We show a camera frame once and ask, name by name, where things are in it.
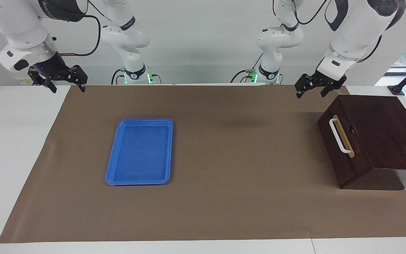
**white table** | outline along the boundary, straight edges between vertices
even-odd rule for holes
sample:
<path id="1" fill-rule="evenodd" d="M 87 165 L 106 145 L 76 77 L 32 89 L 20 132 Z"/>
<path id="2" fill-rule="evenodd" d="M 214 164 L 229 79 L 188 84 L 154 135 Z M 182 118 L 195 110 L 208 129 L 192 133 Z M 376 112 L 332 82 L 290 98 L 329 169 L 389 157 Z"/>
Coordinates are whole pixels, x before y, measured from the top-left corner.
<path id="1" fill-rule="evenodd" d="M 351 94 L 390 95 L 385 87 L 349 87 Z M 0 86 L 0 234 L 23 188 L 69 86 Z M 406 99 L 399 97 L 406 107 Z M 405 238 L 246 241 L 69 242 L 0 244 L 0 253 L 400 254 Z"/>

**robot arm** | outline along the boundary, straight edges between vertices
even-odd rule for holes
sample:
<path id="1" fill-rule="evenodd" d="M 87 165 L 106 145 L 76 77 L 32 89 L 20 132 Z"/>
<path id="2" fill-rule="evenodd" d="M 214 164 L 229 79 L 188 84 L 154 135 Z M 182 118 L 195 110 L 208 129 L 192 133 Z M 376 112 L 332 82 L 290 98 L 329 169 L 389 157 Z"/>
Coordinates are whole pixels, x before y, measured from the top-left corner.
<path id="1" fill-rule="evenodd" d="M 303 0 L 297 0 L 295 3 L 298 12 Z M 278 50 L 298 46 L 303 40 L 303 30 L 294 16 L 292 1 L 276 1 L 274 8 L 281 26 L 262 30 L 256 40 L 258 47 L 263 50 L 262 61 L 255 70 L 258 74 L 257 81 L 268 84 L 276 83 L 279 76 L 283 56 Z"/>
<path id="2" fill-rule="evenodd" d="M 40 18 L 76 22 L 86 11 L 86 0 L 0 0 L 0 32 L 8 41 L 0 52 L 0 63 L 13 73 L 29 70 L 35 84 L 54 93 L 57 89 L 52 80 L 66 80 L 84 91 L 87 75 L 79 66 L 65 65 Z"/>
<path id="3" fill-rule="evenodd" d="M 103 0 L 108 18 L 117 25 L 104 26 L 101 39 L 120 55 L 129 84 L 151 82 L 138 48 L 150 43 L 150 35 L 131 13 L 127 0 Z"/>
<path id="4" fill-rule="evenodd" d="M 348 69 L 386 29 L 399 21 L 406 4 L 405 0 L 335 0 L 334 3 L 337 14 L 329 19 L 330 13 L 326 13 L 326 20 L 336 32 L 335 37 L 314 74 L 303 74 L 295 84 L 298 98 L 315 87 L 324 87 L 323 97 L 340 89 Z"/>

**dark wooden box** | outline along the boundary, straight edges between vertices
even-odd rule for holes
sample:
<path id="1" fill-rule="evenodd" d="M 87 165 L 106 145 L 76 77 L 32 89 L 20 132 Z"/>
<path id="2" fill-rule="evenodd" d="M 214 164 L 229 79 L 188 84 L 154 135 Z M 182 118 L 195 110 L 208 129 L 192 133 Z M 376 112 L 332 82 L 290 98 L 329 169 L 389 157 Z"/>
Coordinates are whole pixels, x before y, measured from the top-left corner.
<path id="1" fill-rule="evenodd" d="M 340 188 L 406 188 L 406 109 L 397 97 L 339 95 L 318 126 Z"/>

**black cable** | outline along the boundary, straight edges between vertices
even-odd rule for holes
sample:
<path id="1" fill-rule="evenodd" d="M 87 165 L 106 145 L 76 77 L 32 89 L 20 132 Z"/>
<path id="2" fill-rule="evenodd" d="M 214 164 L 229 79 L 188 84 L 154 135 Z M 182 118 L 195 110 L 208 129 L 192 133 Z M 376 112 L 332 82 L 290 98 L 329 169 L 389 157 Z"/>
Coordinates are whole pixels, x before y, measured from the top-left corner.
<path id="1" fill-rule="evenodd" d="M 95 19 L 97 21 L 97 23 L 98 23 L 98 40 L 97 40 L 97 44 L 95 45 L 95 48 L 92 51 L 90 51 L 89 53 L 87 53 L 87 54 L 60 53 L 59 54 L 60 56 L 90 56 L 97 50 L 98 46 L 100 45 L 100 39 L 101 39 L 101 23 L 100 23 L 100 20 L 97 17 L 92 16 L 92 15 L 85 15 L 84 18 Z"/>
<path id="2" fill-rule="evenodd" d="M 121 78 L 124 78 L 123 75 L 118 75 L 117 78 L 116 78 L 116 85 L 118 85 L 118 78 L 120 78 L 120 77 L 121 77 Z"/>
<path id="3" fill-rule="evenodd" d="M 244 73 L 244 72 L 247 72 L 247 70 L 244 69 L 244 70 L 238 72 L 236 75 L 234 75 L 234 77 L 233 77 L 233 79 L 230 81 L 230 83 L 232 83 L 232 82 L 234 81 L 234 79 L 235 79 L 237 76 L 239 76 L 239 74 Z"/>
<path id="4" fill-rule="evenodd" d="M 314 16 L 313 16 L 308 22 L 301 22 L 301 21 L 299 20 L 298 16 L 297 16 L 297 11 L 296 11 L 296 10 L 294 10 L 295 19 L 296 19 L 297 22 L 298 22 L 299 24 L 301 24 L 301 25 L 307 25 L 307 24 L 311 23 L 311 21 L 313 21 L 313 20 L 316 18 L 316 16 L 319 14 L 320 10 L 322 10 L 322 7 L 325 5 L 325 3 L 327 3 L 327 1 L 328 1 L 328 0 L 324 0 L 324 2 L 322 3 L 322 5 L 321 5 L 321 6 L 319 7 L 319 9 L 317 10 L 316 14 L 314 14 Z"/>
<path id="5" fill-rule="evenodd" d="M 89 1 L 89 4 L 90 4 L 91 6 L 93 6 L 93 8 L 95 8 L 95 10 L 97 10 L 97 12 L 101 14 L 101 16 L 105 17 L 108 21 L 112 21 L 111 19 L 109 19 L 108 17 L 106 17 L 100 10 L 98 10 L 98 8 L 97 8 L 91 1 Z"/>
<path id="6" fill-rule="evenodd" d="M 243 77 L 243 78 L 240 80 L 240 83 L 242 83 L 242 81 L 243 81 L 244 79 L 245 79 L 245 82 L 247 82 L 248 78 L 249 78 L 249 76 Z"/>
<path id="7" fill-rule="evenodd" d="M 264 53 L 261 54 L 261 56 L 259 56 L 258 60 L 256 60 L 255 65 L 252 67 L 252 69 L 254 69 L 256 67 L 256 65 L 258 64 L 259 60 L 261 59 L 261 57 L 264 55 Z"/>
<path id="8" fill-rule="evenodd" d="M 369 53 L 369 55 L 368 55 L 367 57 L 365 57 L 365 58 L 363 58 L 363 59 L 361 59 L 361 60 L 358 60 L 358 63 L 364 62 L 364 61 L 366 61 L 368 58 L 370 58 L 370 57 L 375 53 L 375 51 L 377 50 L 377 48 L 379 47 L 381 41 L 382 41 L 382 35 L 380 35 L 379 39 L 377 40 L 377 44 L 375 45 L 375 47 L 374 47 L 374 49 L 371 51 L 371 53 Z"/>
<path id="9" fill-rule="evenodd" d="M 153 77 L 158 77 L 158 78 L 159 78 L 159 82 L 161 82 L 161 84 L 162 84 L 161 76 L 159 76 L 158 74 L 153 74 L 152 76 L 153 76 Z"/>
<path id="10" fill-rule="evenodd" d="M 116 78 L 116 75 L 122 71 L 122 69 L 118 69 L 116 72 L 114 72 L 112 79 L 111 79 L 111 85 L 114 85 L 114 79 Z"/>

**plastic tray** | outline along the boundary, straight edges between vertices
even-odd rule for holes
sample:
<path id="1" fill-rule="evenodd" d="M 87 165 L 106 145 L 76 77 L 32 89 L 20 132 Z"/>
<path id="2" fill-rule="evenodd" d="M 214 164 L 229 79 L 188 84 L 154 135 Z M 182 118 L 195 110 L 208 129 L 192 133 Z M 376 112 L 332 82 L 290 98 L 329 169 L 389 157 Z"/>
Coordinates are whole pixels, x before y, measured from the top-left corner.
<path id="1" fill-rule="evenodd" d="M 106 172 L 109 185 L 162 185 L 170 178 L 173 122 L 125 119 L 117 127 Z"/>

